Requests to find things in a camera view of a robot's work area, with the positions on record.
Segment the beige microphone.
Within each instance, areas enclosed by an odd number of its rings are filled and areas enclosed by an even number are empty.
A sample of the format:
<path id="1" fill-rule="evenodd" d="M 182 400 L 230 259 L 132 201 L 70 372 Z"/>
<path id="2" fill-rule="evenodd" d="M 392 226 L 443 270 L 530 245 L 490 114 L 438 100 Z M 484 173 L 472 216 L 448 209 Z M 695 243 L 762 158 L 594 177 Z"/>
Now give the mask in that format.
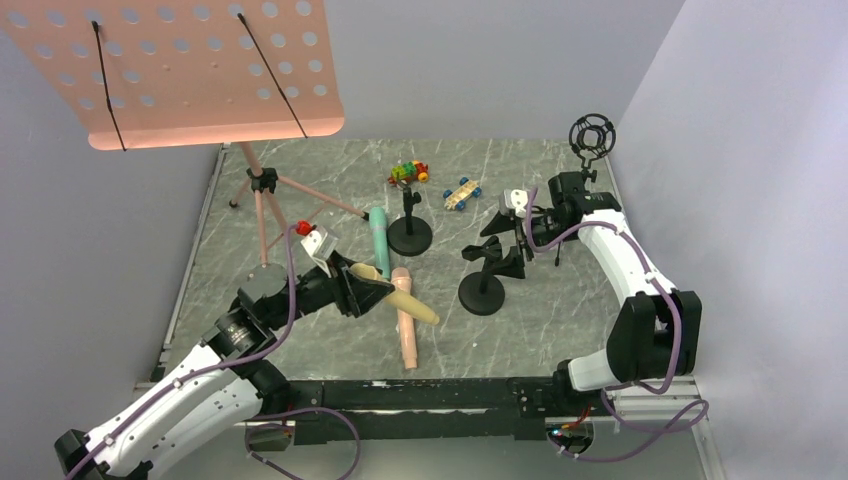
<path id="1" fill-rule="evenodd" d="M 364 263 L 354 263 L 351 270 L 359 279 L 375 282 L 381 287 L 389 287 L 390 292 L 383 300 L 397 310 L 422 323 L 429 325 L 440 323 L 440 316 L 431 307 L 415 298 L 408 290 L 401 288 L 403 280 L 411 280 L 411 275 L 405 267 L 394 268 L 389 280 L 386 280 L 376 267 Z"/>

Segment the black round-base mic stand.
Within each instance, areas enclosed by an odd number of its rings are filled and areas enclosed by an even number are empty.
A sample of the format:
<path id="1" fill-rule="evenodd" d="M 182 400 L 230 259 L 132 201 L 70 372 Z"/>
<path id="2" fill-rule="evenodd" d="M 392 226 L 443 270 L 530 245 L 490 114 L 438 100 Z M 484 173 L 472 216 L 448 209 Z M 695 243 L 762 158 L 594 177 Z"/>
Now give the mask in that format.
<path id="1" fill-rule="evenodd" d="M 501 309 L 505 301 L 505 290 L 494 275 L 494 268 L 503 259 L 502 247 L 496 236 L 491 236 L 480 245 L 468 245 L 461 257 L 473 262 L 483 260 L 482 268 L 466 275 L 458 287 L 461 305 L 477 316 L 489 316 Z"/>
<path id="2" fill-rule="evenodd" d="M 405 257 L 419 256 L 432 244 L 433 231 L 422 218 L 413 214 L 414 206 L 422 201 L 418 192 L 410 186 L 402 187 L 403 216 L 395 220 L 387 230 L 389 248 Z"/>

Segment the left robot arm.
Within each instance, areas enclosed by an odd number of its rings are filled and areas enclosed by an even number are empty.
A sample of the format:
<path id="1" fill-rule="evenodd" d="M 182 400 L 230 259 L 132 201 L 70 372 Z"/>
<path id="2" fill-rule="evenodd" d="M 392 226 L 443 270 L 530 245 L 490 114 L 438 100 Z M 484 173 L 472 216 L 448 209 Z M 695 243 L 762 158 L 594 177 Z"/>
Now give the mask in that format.
<path id="1" fill-rule="evenodd" d="M 66 478 L 153 479 L 233 424 L 283 412 L 296 395 L 267 359 L 281 344 L 276 333 L 330 305 L 359 317 L 395 291 L 384 270 L 336 252 L 304 274 L 278 264 L 253 269 L 168 375 L 100 426 L 55 442 Z"/>

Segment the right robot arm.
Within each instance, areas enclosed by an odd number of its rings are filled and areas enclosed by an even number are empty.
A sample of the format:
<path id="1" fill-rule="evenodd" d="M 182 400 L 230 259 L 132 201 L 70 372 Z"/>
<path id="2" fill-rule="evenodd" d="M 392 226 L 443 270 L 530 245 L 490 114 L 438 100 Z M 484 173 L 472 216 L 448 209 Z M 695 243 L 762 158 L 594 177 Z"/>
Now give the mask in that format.
<path id="1" fill-rule="evenodd" d="M 591 192 L 585 176 L 561 172 L 548 182 L 551 205 L 538 208 L 536 193 L 506 189 L 498 212 L 484 228 L 490 236 L 513 230 L 526 258 L 580 241 L 606 275 L 620 305 L 605 344 L 596 352 L 565 360 L 556 375 L 566 392 L 646 386 L 661 380 L 661 394 L 676 376 L 695 365 L 702 302 L 663 275 L 632 233 L 610 192 Z"/>

